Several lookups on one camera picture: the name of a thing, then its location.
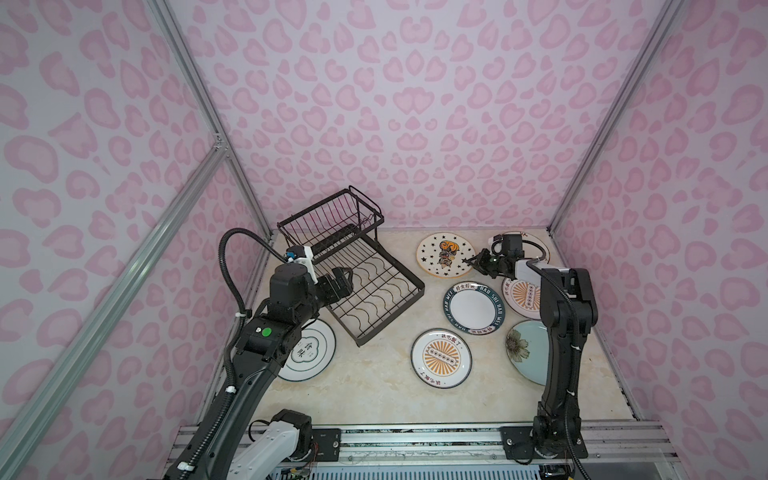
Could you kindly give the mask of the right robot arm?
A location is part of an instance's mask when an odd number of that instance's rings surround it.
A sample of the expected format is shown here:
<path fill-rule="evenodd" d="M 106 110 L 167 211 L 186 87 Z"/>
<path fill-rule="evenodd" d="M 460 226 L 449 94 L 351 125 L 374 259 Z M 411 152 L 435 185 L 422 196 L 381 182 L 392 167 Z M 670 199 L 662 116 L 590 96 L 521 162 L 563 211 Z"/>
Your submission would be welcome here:
<path fill-rule="evenodd" d="M 596 296 L 588 270 L 547 266 L 545 252 L 528 258 L 524 246 L 530 243 L 520 234 L 499 234 L 491 247 L 466 263 L 491 278 L 539 284 L 539 315 L 549 353 L 544 392 L 531 427 L 531 450 L 543 458 L 565 453 L 579 463 L 584 456 L 577 452 L 581 439 L 578 388 L 583 350 L 599 318 Z"/>

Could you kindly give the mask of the cream star cartoon plate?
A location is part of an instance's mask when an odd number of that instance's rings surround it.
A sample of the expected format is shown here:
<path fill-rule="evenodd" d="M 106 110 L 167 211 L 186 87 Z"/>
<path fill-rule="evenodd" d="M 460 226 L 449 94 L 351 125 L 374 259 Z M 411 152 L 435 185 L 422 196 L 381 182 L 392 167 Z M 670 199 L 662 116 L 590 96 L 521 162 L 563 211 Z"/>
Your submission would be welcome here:
<path fill-rule="evenodd" d="M 471 270 L 466 260 L 475 255 L 471 242 L 452 232 L 430 234 L 416 248 L 418 265 L 430 275 L 445 279 L 466 275 Z"/>

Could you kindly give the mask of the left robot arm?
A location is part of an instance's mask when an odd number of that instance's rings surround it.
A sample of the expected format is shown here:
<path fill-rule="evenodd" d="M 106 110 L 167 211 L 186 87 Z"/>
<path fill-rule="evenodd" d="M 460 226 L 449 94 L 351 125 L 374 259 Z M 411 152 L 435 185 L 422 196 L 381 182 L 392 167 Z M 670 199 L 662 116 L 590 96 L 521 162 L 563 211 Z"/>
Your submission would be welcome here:
<path fill-rule="evenodd" d="M 279 265 L 269 297 L 235 341 L 230 375 L 192 440 L 165 479 L 224 479 L 260 400 L 319 310 L 354 292 L 353 270 L 334 267 L 314 278 L 300 263 Z"/>

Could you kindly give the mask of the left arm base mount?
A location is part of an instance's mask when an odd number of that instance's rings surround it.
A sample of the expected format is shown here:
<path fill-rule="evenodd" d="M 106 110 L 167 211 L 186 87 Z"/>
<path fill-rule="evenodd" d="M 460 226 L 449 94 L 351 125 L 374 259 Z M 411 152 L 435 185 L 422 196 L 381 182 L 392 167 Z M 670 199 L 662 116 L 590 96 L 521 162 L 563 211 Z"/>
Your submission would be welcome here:
<path fill-rule="evenodd" d="M 339 428 L 313 428 L 300 431 L 297 447 L 288 461 L 294 463 L 336 462 L 341 448 Z"/>

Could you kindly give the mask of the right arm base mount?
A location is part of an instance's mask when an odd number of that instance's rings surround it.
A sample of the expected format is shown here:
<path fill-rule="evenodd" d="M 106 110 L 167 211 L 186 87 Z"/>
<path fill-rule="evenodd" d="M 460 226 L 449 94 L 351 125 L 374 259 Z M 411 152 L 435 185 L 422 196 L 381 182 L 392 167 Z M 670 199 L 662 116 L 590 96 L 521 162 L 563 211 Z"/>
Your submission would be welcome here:
<path fill-rule="evenodd" d="M 501 443 L 507 460 L 515 460 L 518 463 L 565 460 L 573 455 L 578 460 L 586 459 L 589 454 L 585 441 L 581 436 L 571 437 L 568 440 L 565 434 L 552 437 L 544 436 L 535 439 L 533 427 L 503 426 L 499 428 Z"/>

